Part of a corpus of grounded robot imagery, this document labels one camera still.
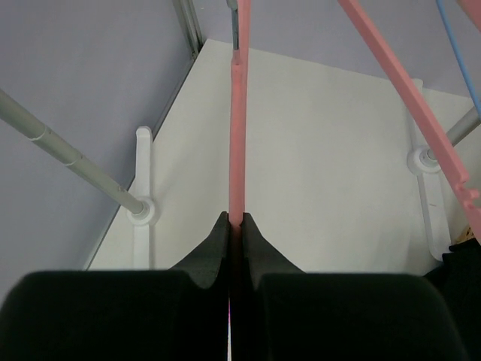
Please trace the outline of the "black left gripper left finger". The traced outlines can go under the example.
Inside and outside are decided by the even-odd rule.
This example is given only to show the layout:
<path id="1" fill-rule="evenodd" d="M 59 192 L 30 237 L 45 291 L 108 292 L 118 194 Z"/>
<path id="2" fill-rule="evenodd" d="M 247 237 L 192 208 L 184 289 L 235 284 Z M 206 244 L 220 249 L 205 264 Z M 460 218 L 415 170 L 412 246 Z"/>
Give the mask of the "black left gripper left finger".
<path id="1" fill-rule="evenodd" d="M 1 308 L 3 360 L 224 360 L 230 225 L 167 270 L 34 272 Z"/>

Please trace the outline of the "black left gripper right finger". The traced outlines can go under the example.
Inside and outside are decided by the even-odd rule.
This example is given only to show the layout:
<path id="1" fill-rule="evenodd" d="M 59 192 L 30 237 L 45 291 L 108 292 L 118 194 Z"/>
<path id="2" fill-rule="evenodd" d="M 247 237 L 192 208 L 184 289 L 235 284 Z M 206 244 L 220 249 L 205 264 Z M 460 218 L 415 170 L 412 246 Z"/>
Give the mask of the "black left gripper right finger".
<path id="1" fill-rule="evenodd" d="M 392 273 L 307 273 L 244 215 L 245 360 L 466 360 L 442 296 Z"/>

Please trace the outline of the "black t shirt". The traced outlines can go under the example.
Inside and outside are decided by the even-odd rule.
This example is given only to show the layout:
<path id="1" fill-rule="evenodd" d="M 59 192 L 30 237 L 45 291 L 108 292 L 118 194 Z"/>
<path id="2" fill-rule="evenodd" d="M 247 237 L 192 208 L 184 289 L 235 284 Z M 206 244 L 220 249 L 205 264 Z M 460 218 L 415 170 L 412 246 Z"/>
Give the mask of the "black t shirt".
<path id="1" fill-rule="evenodd" d="M 480 359 L 480 244 L 472 238 L 449 247 L 441 265 L 425 275 L 441 293 L 472 360 Z"/>

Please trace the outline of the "pink slim hanger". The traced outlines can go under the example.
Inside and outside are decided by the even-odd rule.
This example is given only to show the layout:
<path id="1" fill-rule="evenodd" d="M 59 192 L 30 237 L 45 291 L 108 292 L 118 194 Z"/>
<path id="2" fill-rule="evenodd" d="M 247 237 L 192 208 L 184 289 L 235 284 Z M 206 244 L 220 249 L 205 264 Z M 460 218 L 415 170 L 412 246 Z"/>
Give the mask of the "pink slim hanger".
<path id="1" fill-rule="evenodd" d="M 250 1 L 228 1 L 232 19 L 231 119 L 229 143 L 228 218 L 241 229 L 245 212 L 247 78 L 250 45 Z"/>

